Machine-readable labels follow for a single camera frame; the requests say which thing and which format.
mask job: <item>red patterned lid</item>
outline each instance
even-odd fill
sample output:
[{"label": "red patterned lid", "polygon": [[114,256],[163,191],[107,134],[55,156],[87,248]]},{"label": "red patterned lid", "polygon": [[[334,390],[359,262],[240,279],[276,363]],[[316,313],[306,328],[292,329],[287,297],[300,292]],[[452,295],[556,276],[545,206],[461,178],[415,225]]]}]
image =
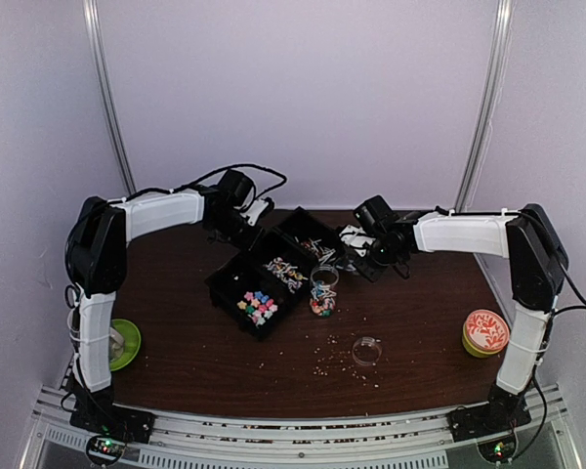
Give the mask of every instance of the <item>red patterned lid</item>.
[{"label": "red patterned lid", "polygon": [[475,310],[465,321],[470,342],[485,352],[499,352],[508,345],[510,329],[497,314],[489,310]]}]

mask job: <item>jar lid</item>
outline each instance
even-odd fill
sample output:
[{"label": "jar lid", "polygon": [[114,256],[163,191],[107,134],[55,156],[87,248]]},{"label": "jar lid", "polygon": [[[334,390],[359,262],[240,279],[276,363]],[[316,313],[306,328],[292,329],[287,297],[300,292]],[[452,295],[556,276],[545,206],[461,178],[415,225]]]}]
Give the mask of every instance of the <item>jar lid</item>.
[{"label": "jar lid", "polygon": [[484,352],[499,352],[508,345],[510,329],[499,315],[475,310],[467,316],[465,332],[469,341]]}]

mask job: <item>white wall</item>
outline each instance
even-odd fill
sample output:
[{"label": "white wall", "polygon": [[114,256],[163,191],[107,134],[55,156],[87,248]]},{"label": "white wall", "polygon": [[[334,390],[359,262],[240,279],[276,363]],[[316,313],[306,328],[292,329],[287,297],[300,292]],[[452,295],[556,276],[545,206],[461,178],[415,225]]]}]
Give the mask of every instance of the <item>white wall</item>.
[{"label": "white wall", "polygon": [[[586,295],[586,1],[518,2],[503,96],[474,209],[547,209]],[[510,301],[505,262],[488,272]],[[561,305],[576,300],[568,292]],[[586,313],[556,320],[542,366],[559,382],[586,454]]]},{"label": "white wall", "polygon": [[67,232],[122,193],[90,58],[80,2],[0,0],[0,469],[68,357]]},{"label": "white wall", "polygon": [[496,0],[100,2],[138,187],[265,163],[279,206],[454,203]]}]

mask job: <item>green bowl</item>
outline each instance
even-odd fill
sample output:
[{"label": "green bowl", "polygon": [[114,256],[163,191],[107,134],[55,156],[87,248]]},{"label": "green bowl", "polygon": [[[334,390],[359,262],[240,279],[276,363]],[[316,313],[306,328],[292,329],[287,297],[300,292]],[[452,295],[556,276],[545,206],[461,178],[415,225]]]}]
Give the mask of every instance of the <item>green bowl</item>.
[{"label": "green bowl", "polygon": [[141,332],[129,320],[113,320],[113,328],[124,337],[124,353],[110,363],[110,370],[117,371],[135,359],[141,348]]}]

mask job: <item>robotic arm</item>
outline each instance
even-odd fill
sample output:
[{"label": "robotic arm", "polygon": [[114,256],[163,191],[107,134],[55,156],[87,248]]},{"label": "robotic arm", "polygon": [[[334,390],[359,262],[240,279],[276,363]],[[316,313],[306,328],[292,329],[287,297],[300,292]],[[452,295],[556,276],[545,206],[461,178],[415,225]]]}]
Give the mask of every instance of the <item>robotic arm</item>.
[{"label": "robotic arm", "polygon": [[516,316],[488,404],[455,410],[449,418],[455,441],[509,429],[513,420],[528,423],[523,395],[544,353],[568,266],[543,208],[529,204],[518,212],[468,214],[437,208],[400,217],[377,195],[355,215],[361,227],[345,227],[341,239],[350,246],[356,269],[370,281],[387,267],[408,277],[404,267],[416,252],[460,251],[509,259]]},{"label": "robotic arm", "polygon": [[153,416],[113,405],[108,364],[111,311],[126,278],[128,244],[152,232],[202,222],[215,239],[250,248],[262,232],[257,221],[273,209],[269,198],[256,196],[243,206],[253,187],[243,173],[228,170],[212,187],[145,190],[121,200],[85,201],[65,250],[74,292],[70,328],[77,405],[72,425],[122,441],[147,442]]}]

